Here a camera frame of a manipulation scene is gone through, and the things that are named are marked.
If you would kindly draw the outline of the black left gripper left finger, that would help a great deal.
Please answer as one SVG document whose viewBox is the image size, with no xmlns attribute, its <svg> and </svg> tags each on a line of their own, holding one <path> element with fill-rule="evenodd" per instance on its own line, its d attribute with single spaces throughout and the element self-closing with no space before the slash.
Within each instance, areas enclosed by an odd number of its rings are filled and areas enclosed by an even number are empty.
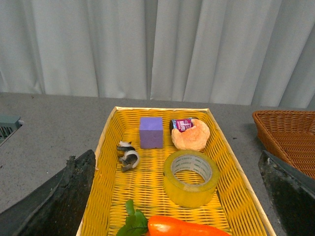
<svg viewBox="0 0 315 236">
<path fill-rule="evenodd" d="M 25 198 L 0 214 L 2 236 L 74 236 L 95 175 L 90 149 L 70 156 L 64 167 Z"/>
</svg>

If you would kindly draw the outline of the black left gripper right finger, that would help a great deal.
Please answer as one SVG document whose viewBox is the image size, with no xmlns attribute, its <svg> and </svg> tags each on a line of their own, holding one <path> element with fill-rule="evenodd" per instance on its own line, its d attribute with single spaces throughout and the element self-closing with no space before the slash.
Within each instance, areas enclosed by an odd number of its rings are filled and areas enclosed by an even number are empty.
<svg viewBox="0 0 315 236">
<path fill-rule="evenodd" d="M 269 199 L 288 236 L 315 234 L 315 180 L 263 151 L 258 167 Z"/>
</svg>

